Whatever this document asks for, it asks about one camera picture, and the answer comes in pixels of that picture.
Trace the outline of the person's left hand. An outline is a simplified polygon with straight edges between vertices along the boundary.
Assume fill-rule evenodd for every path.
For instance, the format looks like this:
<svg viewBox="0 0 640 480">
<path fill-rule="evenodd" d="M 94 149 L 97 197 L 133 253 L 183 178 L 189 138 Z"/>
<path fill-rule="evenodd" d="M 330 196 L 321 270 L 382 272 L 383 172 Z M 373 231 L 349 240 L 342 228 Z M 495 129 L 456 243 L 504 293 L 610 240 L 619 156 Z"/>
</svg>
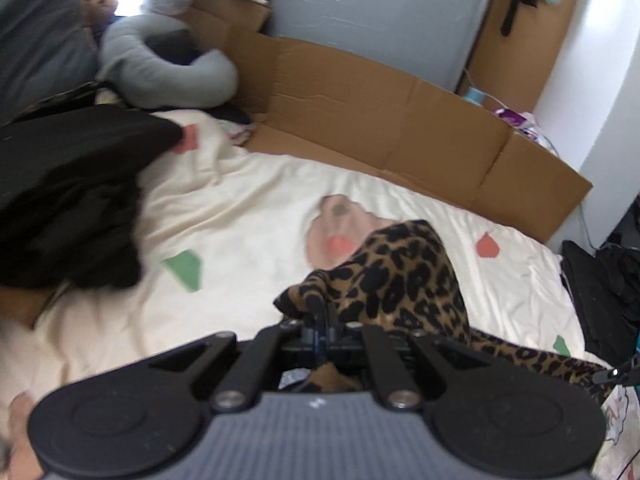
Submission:
<svg viewBox="0 0 640 480">
<path fill-rule="evenodd" d="M 43 470 L 27 434 L 28 419 L 34 406 L 35 401 L 27 391 L 16 396 L 9 406 L 11 480 L 37 480 L 43 476 Z"/>
</svg>

